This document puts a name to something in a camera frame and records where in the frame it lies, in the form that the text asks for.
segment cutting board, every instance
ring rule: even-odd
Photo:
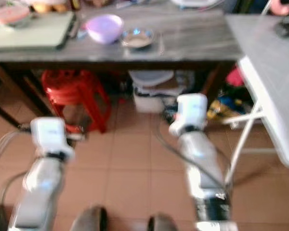
[[[52,12],[38,14],[23,28],[0,26],[0,51],[60,48],[74,19],[73,12]]]

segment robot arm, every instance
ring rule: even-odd
[[[186,164],[190,194],[195,201],[196,227],[199,231],[237,231],[231,221],[230,201],[217,163],[217,152],[203,133],[207,98],[202,94],[180,95],[171,134],[179,137],[180,153],[197,163]]]
[[[62,119],[35,119],[31,131],[41,158],[24,179],[25,192],[14,208],[9,231],[52,230],[56,202],[63,186],[64,163],[74,156],[74,150],[66,142]]]

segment red object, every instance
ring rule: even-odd
[[[226,78],[226,82],[235,87],[244,85],[243,77],[238,67],[229,73]]]
[[[81,103],[93,121],[87,131],[106,131],[111,104],[103,86],[93,73],[85,70],[46,70],[42,75],[42,84],[57,116],[64,118],[63,109],[66,105]],[[94,100],[95,93],[100,94],[107,105],[104,114]],[[70,124],[66,124],[66,129],[69,132],[82,132],[80,127]]]

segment white folding table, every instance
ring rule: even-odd
[[[245,54],[238,65],[255,102],[250,114],[223,121],[246,121],[226,176],[229,184],[257,118],[262,119],[281,161],[289,166],[289,38],[280,38],[274,32],[281,17],[228,15],[226,19]]]

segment tiled floor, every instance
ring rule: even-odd
[[[0,88],[0,103],[22,122],[34,115],[8,91]],[[151,214],[171,215],[180,231],[191,231],[194,211],[180,160],[163,148],[152,133],[155,115],[136,113],[132,101],[115,105],[105,134],[92,132],[76,145],[76,159],[66,167],[54,231],[69,229],[84,208],[100,204],[110,214],[110,230],[145,231]],[[13,128],[0,118],[0,137]],[[167,126],[162,133],[168,135]],[[209,131],[213,143],[227,156],[239,131]],[[264,128],[255,128],[247,146],[270,147]],[[0,160],[0,186],[28,168],[34,158],[30,136],[17,137]],[[12,206],[21,189],[18,180],[9,190]],[[233,219],[241,231],[289,231],[289,170],[274,154],[244,154],[239,161],[233,194]]]

